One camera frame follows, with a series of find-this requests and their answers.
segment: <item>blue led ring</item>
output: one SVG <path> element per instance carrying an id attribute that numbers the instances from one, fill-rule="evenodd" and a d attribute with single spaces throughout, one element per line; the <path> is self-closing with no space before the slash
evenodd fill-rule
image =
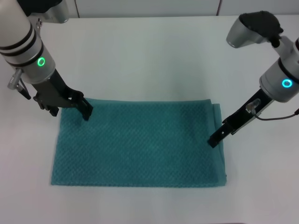
<path id="1" fill-rule="evenodd" d="M 282 86 L 285 88 L 290 88 L 293 85 L 293 82 L 290 79 L 284 79 L 282 81 Z"/>

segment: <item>textured fabric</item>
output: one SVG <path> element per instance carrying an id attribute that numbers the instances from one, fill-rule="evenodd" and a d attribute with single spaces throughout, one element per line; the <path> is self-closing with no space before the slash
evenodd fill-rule
<path id="1" fill-rule="evenodd" d="M 92 100 L 84 121 L 63 109 L 51 184 L 124 187 L 216 187 L 226 183 L 222 143 L 207 140 L 221 125 L 210 100 Z"/>

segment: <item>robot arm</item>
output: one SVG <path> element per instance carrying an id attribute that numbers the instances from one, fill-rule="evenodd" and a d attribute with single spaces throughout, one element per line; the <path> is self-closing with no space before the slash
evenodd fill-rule
<path id="1" fill-rule="evenodd" d="M 260 77 L 260 90 L 210 136 L 208 143 L 212 147 L 259 118 L 258 115 L 274 100 L 286 103 L 299 92 L 299 40 L 292 42 L 286 36 L 280 37 L 282 32 L 277 18 L 264 11 L 242 14 L 233 24 L 227 36 L 230 46 L 240 48 L 268 41 L 280 58 Z"/>
<path id="2" fill-rule="evenodd" d="M 16 89 L 25 98 L 31 99 L 22 82 L 24 80 L 37 90 L 33 99 L 52 116 L 57 116 L 58 107 L 74 107 L 88 120 L 93 107 L 82 92 L 64 83 L 39 35 L 40 17 L 49 22 L 68 20 L 65 0 L 49 0 L 46 3 L 18 1 L 0 0 L 0 54 L 15 70 L 8 88 Z"/>

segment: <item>white tabletop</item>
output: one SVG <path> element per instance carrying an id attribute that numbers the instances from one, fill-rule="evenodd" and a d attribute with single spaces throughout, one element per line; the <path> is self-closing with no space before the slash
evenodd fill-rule
<path id="1" fill-rule="evenodd" d="M 295 41 L 299 16 L 278 16 Z M 235 16 L 71 19 L 44 24 L 42 38 L 64 81 L 88 98 L 219 103 L 222 118 L 258 89 L 278 58 L 270 44 L 242 49 L 225 39 Z M 224 141 L 228 182 L 211 189 L 51 186 L 59 130 L 54 118 L 9 90 L 0 58 L 0 223 L 297 223 L 297 117 L 255 120 Z M 35 95 L 32 87 L 30 94 Z M 292 114 L 299 96 L 261 117 Z"/>

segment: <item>black stripe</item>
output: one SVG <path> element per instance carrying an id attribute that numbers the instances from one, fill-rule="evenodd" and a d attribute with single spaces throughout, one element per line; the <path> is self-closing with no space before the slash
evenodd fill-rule
<path id="1" fill-rule="evenodd" d="M 7 46 L 7 47 L 0 47 L 0 50 L 12 50 L 12 49 L 15 49 L 15 48 L 21 46 L 23 43 L 25 43 L 30 38 L 32 30 L 33 30 L 33 27 L 30 24 L 29 32 L 27 33 L 27 35 L 21 41 L 15 43 L 13 45 Z"/>
<path id="2" fill-rule="evenodd" d="M 33 36 L 32 40 L 30 41 L 30 43 L 23 49 L 16 51 L 16 52 L 12 52 L 12 53 L 1 53 L 0 52 L 0 54 L 2 54 L 4 56 L 8 56 L 8 57 L 13 57 L 13 56 L 23 54 L 25 51 L 29 50 L 35 42 L 36 42 L 36 31 L 34 31 L 34 36 Z"/>
<path id="3" fill-rule="evenodd" d="M 296 45 L 297 49 L 299 50 L 299 38 L 296 40 L 295 45 Z"/>
<path id="4" fill-rule="evenodd" d="M 286 68 L 285 66 L 282 64 L 281 59 L 278 60 L 278 65 L 280 67 L 280 69 L 284 72 L 284 74 L 286 76 L 288 76 L 288 78 L 290 78 L 291 80 L 293 80 L 295 83 L 299 84 L 299 79 L 297 79 L 295 76 L 293 76 Z"/>
<path id="5" fill-rule="evenodd" d="M 32 64 L 33 62 L 35 62 L 41 55 L 43 54 L 43 43 L 42 43 L 42 48 L 41 48 L 41 50 L 38 52 L 38 54 L 34 57 L 34 58 L 32 58 L 31 60 L 29 60 L 29 61 L 27 61 L 27 62 L 25 62 L 25 63 L 23 63 L 23 64 L 13 64 L 13 63 L 10 63 L 10 62 L 8 62 L 8 61 L 6 61 L 8 64 L 10 64 L 11 66 L 13 66 L 13 67 L 16 67 L 16 68 L 19 68 L 19 67 L 25 67 L 25 66 L 27 66 L 27 65 L 30 65 L 30 64 Z"/>

